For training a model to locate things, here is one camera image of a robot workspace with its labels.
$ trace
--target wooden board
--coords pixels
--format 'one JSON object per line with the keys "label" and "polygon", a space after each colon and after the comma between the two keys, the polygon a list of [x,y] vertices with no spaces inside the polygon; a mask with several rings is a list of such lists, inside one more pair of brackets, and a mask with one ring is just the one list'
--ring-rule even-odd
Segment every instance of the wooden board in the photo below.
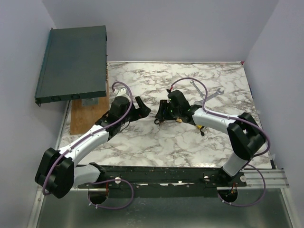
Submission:
{"label": "wooden board", "polygon": [[100,97],[98,104],[83,107],[81,99],[72,101],[70,134],[86,133],[109,109],[109,83],[107,77],[107,96]]}

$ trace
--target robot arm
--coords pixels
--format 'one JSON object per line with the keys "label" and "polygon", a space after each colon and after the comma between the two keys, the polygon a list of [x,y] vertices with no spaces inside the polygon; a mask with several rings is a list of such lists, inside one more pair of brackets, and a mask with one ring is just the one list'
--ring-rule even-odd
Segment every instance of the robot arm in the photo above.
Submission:
{"label": "robot arm", "polygon": [[257,126],[253,117],[248,113],[238,116],[213,112],[221,116],[218,117],[205,112],[201,105],[189,105],[179,90],[169,91],[168,99],[169,101],[161,100],[154,123],[179,118],[184,123],[210,127],[229,136],[233,153],[220,169],[223,180],[232,179],[266,142],[266,138],[258,129],[244,122],[230,119],[236,117]]}
{"label": "robot arm", "polygon": [[64,197],[73,186],[96,182],[99,178],[103,178],[105,170],[97,164],[90,163],[86,166],[78,166],[78,164],[94,148],[117,135],[123,124],[149,115],[151,110],[142,102],[140,97],[137,96],[135,100],[139,108],[136,109],[132,104],[129,113],[124,119],[104,129],[106,126],[117,122],[130,106],[130,98],[125,93],[125,89],[123,89],[117,94],[110,110],[97,120],[87,133],[59,150],[54,150],[53,148],[46,150],[35,176],[35,182],[43,186],[51,167],[63,154],[64,156],[55,166],[46,185],[46,190],[57,198]]}

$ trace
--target wrench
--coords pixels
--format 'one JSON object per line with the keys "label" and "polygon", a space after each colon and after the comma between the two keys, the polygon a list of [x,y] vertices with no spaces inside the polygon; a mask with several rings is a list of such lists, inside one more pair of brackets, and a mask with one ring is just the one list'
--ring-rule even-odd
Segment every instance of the wrench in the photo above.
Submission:
{"label": "wrench", "polygon": [[194,83],[193,80],[190,81],[190,83],[194,86],[194,88],[198,91],[199,95],[201,98],[204,98],[205,97],[205,94],[203,94],[200,89],[196,86],[196,84]]}
{"label": "wrench", "polygon": [[[212,98],[218,96],[218,95],[222,95],[224,94],[224,90],[221,90],[220,88],[217,89],[217,91],[214,94],[211,94],[210,96],[207,96],[206,102],[211,100]],[[195,105],[202,105],[204,100],[201,101],[195,101],[194,104]]]}

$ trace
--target white wall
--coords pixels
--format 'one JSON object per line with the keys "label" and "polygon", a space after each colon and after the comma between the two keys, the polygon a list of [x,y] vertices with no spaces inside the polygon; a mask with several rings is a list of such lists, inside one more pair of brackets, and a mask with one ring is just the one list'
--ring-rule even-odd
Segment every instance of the white wall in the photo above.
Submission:
{"label": "white wall", "polygon": [[280,0],[245,61],[260,118],[304,214],[304,1]]}
{"label": "white wall", "polygon": [[0,0],[0,227],[26,227],[42,154],[54,146],[64,103],[34,103],[50,28],[40,0]]}
{"label": "white wall", "polygon": [[106,25],[110,61],[241,61],[278,0],[43,2],[57,28]]}

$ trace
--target white marble countertop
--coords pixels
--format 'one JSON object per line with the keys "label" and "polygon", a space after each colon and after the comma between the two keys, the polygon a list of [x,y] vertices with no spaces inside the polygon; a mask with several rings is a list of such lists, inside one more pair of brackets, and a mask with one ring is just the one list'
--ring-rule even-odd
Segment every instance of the white marble countertop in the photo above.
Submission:
{"label": "white marble countertop", "polygon": [[[160,126],[153,123],[166,89],[182,77],[201,80],[209,94],[218,88],[225,90],[206,103],[206,107],[227,114],[251,113],[259,123],[243,66],[229,64],[167,64],[167,63],[109,63],[109,81],[125,82],[133,96],[140,96],[151,108],[149,117],[130,123],[123,132],[97,147],[80,164],[96,162],[100,165],[221,167],[232,153],[229,137],[213,129],[204,129],[205,136],[195,126],[167,121]],[[201,100],[188,80],[180,81],[181,90],[190,105]],[[110,92],[110,102],[115,94]],[[70,120],[64,126],[60,147],[76,140],[70,135]],[[257,168],[271,168],[268,154],[254,158]]]}

